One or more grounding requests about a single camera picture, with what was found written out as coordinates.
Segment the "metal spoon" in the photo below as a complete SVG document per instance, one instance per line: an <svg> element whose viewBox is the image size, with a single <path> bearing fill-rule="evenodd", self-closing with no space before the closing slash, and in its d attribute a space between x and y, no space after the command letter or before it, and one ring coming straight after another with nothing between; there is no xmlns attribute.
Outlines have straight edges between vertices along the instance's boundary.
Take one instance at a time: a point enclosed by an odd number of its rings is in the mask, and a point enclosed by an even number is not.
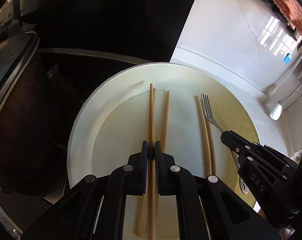
<svg viewBox="0 0 302 240"><path fill-rule="evenodd" d="M270 117L273 120L278 120L283 112L283 103L285 100L287 100L295 91L297 91L302 86L302 80L301 83L294 89L286 98L283 100L278 101L272 111L270 112Z"/></svg>

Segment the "white plate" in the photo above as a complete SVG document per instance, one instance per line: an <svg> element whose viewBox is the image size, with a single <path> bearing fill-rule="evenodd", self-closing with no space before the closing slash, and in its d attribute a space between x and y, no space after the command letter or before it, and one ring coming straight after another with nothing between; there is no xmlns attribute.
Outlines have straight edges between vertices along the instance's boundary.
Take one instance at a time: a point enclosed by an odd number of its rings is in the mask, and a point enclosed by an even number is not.
<svg viewBox="0 0 302 240"><path fill-rule="evenodd" d="M196 176L204 176L200 119L195 97L209 95L214 117L224 130L233 130L249 141L258 142L254 125L240 102L223 85L190 67L154 63L118 73L98 87L83 105L73 125L68 145L68 176L73 187L87 174L101 177L127 163L141 151L147 139L148 90L157 88L155 139L162 134L165 92L170 90L168 154L177 165ZM253 206L251 194L239 193L238 175L229 150L212 126L217 175ZM124 239L135 239L138 197L127 199ZM175 239L177 214L174 197L161 197L156 225L157 239Z"/></svg>

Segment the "chopstick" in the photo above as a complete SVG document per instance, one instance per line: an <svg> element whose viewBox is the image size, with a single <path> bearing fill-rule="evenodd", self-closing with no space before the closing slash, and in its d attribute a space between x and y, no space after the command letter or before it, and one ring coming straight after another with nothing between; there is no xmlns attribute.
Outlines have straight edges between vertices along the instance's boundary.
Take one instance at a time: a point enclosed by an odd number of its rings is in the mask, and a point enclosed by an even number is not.
<svg viewBox="0 0 302 240"><path fill-rule="evenodd" d="M150 84L150 94L149 94L149 129L148 129L148 152L149 154L154 154L154 95L153 95L153 84ZM155 240L155 160L154 156L148 156L148 240Z"/></svg>
<svg viewBox="0 0 302 240"><path fill-rule="evenodd" d="M210 147L210 157L211 157L211 174L216 175L217 174L217 166L215 161L215 151L214 151L214 143L213 143L213 136L212 136L212 129L211 129L211 123L209 120L204 117L205 124L208 132L208 139L209 139L209 147Z"/></svg>
<svg viewBox="0 0 302 240"><path fill-rule="evenodd" d="M166 96L166 100L165 100L165 108L164 108L162 138L161 138L161 151L163 153L165 153L166 149L167 149L169 103L170 103L170 91L167 91L167 96ZM159 203L160 203L160 195L156 194L155 195L155 219L158 215Z"/></svg>
<svg viewBox="0 0 302 240"><path fill-rule="evenodd" d="M150 92L149 92L149 117L150 117L150 95L151 95L151 91L153 93L153 110L154 110L154 107L155 107L155 93L156 93L156 88L153 88L151 90L151 85L152 84L150 84ZM148 142L149 142L149 132L150 132L150 128L148 128ZM136 231L136 235L139 236L139 237L142 236L143 225L144 225L144 221L146 219L146 209L147 209L146 207L147 207L147 199L148 199L147 196L148 196L149 172L150 172L150 169L147 169L147 188L146 188L146 193L140 197L139 212L138 212L138 222L137 222L137 231Z"/></svg>
<svg viewBox="0 0 302 240"><path fill-rule="evenodd" d="M207 177L212 174L210 142L208 138L207 125L205 122L206 118L204 117L203 107L200 98L198 96L196 96L196 101L198 103L198 108L200 113L200 120L201 120L201 127L202 127L202 134L203 134L203 141L204 141L204 148L205 148L205 157L206 157L205 177Z"/></svg>

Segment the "pink cloth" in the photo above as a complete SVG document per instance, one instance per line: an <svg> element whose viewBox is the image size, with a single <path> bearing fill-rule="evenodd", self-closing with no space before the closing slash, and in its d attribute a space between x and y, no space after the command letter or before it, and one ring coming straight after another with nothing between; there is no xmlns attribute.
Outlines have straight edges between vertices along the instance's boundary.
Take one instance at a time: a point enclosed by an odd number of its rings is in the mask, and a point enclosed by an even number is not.
<svg viewBox="0 0 302 240"><path fill-rule="evenodd" d="M273 0L287 21L302 35L302 8L297 0Z"/></svg>

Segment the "fork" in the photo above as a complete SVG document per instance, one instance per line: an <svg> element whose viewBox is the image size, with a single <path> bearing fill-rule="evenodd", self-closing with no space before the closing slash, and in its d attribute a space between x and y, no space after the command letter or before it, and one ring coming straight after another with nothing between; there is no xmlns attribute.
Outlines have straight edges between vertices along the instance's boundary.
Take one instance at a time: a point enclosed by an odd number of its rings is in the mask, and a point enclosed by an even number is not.
<svg viewBox="0 0 302 240"><path fill-rule="evenodd" d="M209 97L207 95L201 94L201 98L202 98L204 112L205 112L205 115L206 115L207 119L209 120L209 122L212 123L216 128L218 128L221 133L224 132L213 117ZM236 168L239 170L240 164L238 162L238 158L236 157L235 153L231 149L230 149L230 152L231 152L232 158L235 162ZM240 189L241 189L243 194L249 193L249 188L244 183L244 181L241 177L239 177L238 183L240 185Z"/></svg>

